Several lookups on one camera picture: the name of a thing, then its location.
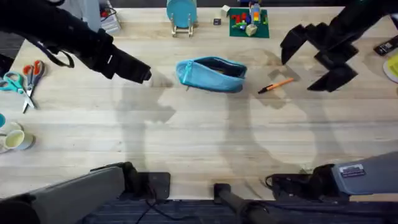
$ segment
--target floor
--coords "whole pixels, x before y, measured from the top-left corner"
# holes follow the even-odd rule
[[[111,0],[114,7],[165,7],[166,0]],[[333,6],[346,4],[347,0],[263,0],[264,6]],[[236,0],[199,0],[199,7],[220,7],[224,4],[239,6]],[[0,54],[14,58],[23,42],[23,38],[14,34],[0,32]],[[314,205],[310,203],[278,203],[278,205],[289,208],[306,209],[329,209],[345,210],[354,212],[388,212],[397,211],[397,203],[350,203],[346,207],[337,205]],[[109,202],[97,211],[89,214],[82,220],[84,224],[95,223],[135,223],[141,213],[147,208],[143,201],[115,200]],[[236,221],[236,217],[227,207],[214,205],[212,201],[170,201],[167,204],[159,205],[159,208],[171,216],[181,217],[185,215],[196,215],[200,220],[184,221],[181,223],[217,223],[229,224]],[[331,215],[322,213],[290,212],[269,207],[270,213],[278,220],[286,223],[375,223],[388,224],[397,223],[398,220],[388,218],[363,218],[349,217],[346,215]],[[141,223],[175,223],[150,211]]]

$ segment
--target green baseplate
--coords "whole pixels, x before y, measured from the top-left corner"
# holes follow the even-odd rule
[[[232,26],[235,25],[235,20],[232,19],[232,15],[242,15],[242,13],[244,12],[246,13],[247,16],[250,16],[249,9],[230,9],[228,11],[230,37],[249,37],[245,31],[240,30],[238,28],[232,28]],[[261,22],[257,24],[257,32],[251,37],[269,38],[269,29],[268,29],[269,23],[266,25],[262,23],[264,21],[265,15],[267,15],[267,11],[265,9],[261,10]]]

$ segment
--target sticker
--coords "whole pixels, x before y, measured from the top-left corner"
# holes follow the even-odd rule
[[[362,164],[340,167],[339,171],[343,178],[359,177],[366,174]]]

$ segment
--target red-handled scissors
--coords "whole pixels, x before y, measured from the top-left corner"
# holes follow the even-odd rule
[[[27,88],[26,93],[29,97],[32,96],[33,90],[39,83],[39,80],[43,77],[45,71],[45,65],[41,60],[34,62],[34,65],[26,65],[24,67],[24,75],[27,77]],[[24,108],[22,110],[25,113],[27,109],[27,103],[24,103]]]

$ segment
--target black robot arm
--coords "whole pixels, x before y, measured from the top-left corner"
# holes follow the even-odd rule
[[[319,53],[315,58],[329,72],[311,85],[313,91],[335,91],[353,79],[357,73],[346,62],[358,53],[351,44],[380,18],[398,13],[398,1],[355,0],[346,6],[330,25],[320,23],[294,27],[281,43],[282,63],[285,64],[308,40]]]
[[[113,37],[103,29],[92,31],[47,0],[0,0],[0,9],[0,30],[25,37],[57,65],[74,67],[69,52],[109,79],[115,73],[138,83],[151,77],[150,66],[114,46]],[[58,52],[67,55],[69,65],[52,55]]]

